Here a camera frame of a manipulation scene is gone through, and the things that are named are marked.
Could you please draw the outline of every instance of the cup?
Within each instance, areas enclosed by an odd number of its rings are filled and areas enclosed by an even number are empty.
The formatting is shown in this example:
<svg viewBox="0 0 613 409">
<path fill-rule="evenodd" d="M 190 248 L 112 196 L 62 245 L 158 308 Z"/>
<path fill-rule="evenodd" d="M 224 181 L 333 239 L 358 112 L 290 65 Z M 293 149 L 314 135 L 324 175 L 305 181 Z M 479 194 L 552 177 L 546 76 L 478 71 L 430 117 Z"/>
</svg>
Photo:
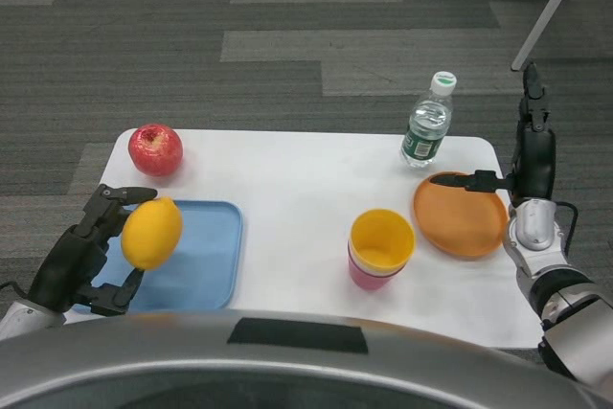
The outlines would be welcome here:
<svg viewBox="0 0 613 409">
<path fill-rule="evenodd" d="M 378 289 L 407 263 L 415 249 L 415 233 L 404 217 L 390 210 L 359 216 L 349 238 L 349 272 L 364 289 Z"/>
</svg>

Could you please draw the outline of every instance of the water bottle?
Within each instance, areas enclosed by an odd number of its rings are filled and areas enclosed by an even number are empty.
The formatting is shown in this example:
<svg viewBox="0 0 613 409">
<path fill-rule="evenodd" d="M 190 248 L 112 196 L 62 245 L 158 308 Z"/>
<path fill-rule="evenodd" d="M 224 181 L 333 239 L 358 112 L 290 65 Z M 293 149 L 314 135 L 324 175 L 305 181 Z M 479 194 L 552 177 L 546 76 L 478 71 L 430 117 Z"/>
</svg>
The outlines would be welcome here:
<svg viewBox="0 0 613 409">
<path fill-rule="evenodd" d="M 451 93 L 456 83 L 456 76 L 450 72 L 437 72 L 432 78 L 430 91 L 415 103 L 400 149 L 411 167 L 423 168 L 434 161 L 451 125 Z"/>
</svg>

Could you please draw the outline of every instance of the green label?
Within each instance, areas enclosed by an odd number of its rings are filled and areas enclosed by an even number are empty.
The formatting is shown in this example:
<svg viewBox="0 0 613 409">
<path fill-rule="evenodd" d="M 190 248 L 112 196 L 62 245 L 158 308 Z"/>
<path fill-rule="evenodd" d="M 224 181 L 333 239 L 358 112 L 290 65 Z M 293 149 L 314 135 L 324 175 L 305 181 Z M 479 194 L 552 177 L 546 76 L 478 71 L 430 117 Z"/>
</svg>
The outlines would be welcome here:
<svg viewBox="0 0 613 409">
<path fill-rule="evenodd" d="M 423 139 L 409 129 L 404 137 L 402 150 L 409 157 L 416 160 L 430 160 L 437 154 L 442 141 L 443 138 L 435 140 Z"/>
</svg>

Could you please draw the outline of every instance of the red apple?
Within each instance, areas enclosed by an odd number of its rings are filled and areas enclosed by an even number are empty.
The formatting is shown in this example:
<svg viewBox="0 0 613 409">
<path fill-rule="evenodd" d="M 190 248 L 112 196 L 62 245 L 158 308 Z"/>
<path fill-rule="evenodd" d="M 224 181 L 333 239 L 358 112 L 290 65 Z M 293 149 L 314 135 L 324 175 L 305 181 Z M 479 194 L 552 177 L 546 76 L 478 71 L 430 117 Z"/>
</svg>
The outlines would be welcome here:
<svg viewBox="0 0 613 409">
<path fill-rule="evenodd" d="M 141 126 L 130 137 L 127 151 L 134 166 L 149 176 L 172 174 L 183 158 L 181 138 L 166 125 Z"/>
</svg>

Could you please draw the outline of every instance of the bottle cap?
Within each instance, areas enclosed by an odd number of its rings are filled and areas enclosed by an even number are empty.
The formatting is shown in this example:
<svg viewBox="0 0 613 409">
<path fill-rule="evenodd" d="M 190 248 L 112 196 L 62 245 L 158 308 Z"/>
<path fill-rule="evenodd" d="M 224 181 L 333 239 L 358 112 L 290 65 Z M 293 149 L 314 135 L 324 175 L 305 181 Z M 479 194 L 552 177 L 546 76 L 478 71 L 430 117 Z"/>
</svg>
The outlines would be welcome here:
<svg viewBox="0 0 613 409">
<path fill-rule="evenodd" d="M 437 72 L 432 78 L 432 83 L 430 83 L 430 90 L 439 96 L 449 96 L 453 93 L 457 82 L 456 76 L 450 72 Z"/>
</svg>

